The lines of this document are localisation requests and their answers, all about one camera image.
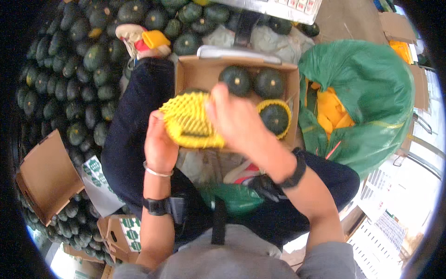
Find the bangle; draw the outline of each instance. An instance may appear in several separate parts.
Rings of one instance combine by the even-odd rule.
[[[165,174],[162,174],[162,173],[157,173],[156,171],[153,171],[153,170],[151,170],[149,167],[147,167],[147,161],[144,161],[144,163],[142,163],[142,166],[145,168],[145,170],[148,172],[148,173],[150,173],[151,175],[156,175],[156,176],[159,176],[159,177],[170,177],[170,176],[173,176],[173,170],[172,170],[172,172],[170,173],[170,175],[165,175]]]

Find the person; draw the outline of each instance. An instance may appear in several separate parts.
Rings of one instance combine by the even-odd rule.
[[[223,245],[211,244],[216,234],[214,212],[175,168],[178,146],[157,110],[173,97],[173,81],[171,61],[140,59],[102,151],[110,187],[141,220],[137,264],[121,265],[114,278],[355,278],[352,246],[344,243],[338,211],[357,193],[358,175],[304,150],[286,150],[265,128],[254,105],[230,95],[222,83],[213,88],[213,101],[206,104],[218,133],[276,185],[295,184],[283,189],[287,200],[265,200],[244,216],[228,218],[220,239]],[[160,201],[178,193],[186,195],[188,204],[180,227],[170,214],[158,216],[143,206],[145,199]],[[306,259],[296,275],[280,260],[281,249],[308,231]]]

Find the green sack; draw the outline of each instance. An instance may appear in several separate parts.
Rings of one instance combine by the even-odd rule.
[[[256,191],[242,184],[217,184],[199,188],[201,197],[207,206],[214,209],[215,197],[224,200],[226,211],[232,216],[241,216],[263,203]]]
[[[401,146],[412,119],[413,76],[407,64],[388,45],[341,40],[315,45],[299,61],[301,73],[299,126],[306,150],[347,165],[361,179]],[[328,141],[313,108],[305,107],[305,77],[333,87],[356,123],[333,130]]]

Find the black strap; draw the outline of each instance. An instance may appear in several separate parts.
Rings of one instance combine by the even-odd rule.
[[[224,245],[226,234],[226,205],[224,200],[215,197],[214,226],[212,227],[212,241],[214,245]]]

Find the dark pants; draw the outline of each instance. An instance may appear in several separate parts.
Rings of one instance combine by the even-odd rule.
[[[104,175],[113,189],[141,218],[145,170],[142,163],[149,115],[174,95],[174,68],[168,60],[145,58],[132,72],[130,83],[115,112],[102,151]],[[359,188],[359,177],[351,168],[305,152],[306,163],[330,190],[338,210],[343,209]],[[212,227],[213,213],[189,179],[178,169],[171,179],[172,194],[186,194],[188,217],[177,243],[186,243]],[[265,202],[255,211],[231,219],[261,238],[281,247],[308,232],[309,222],[288,200]]]

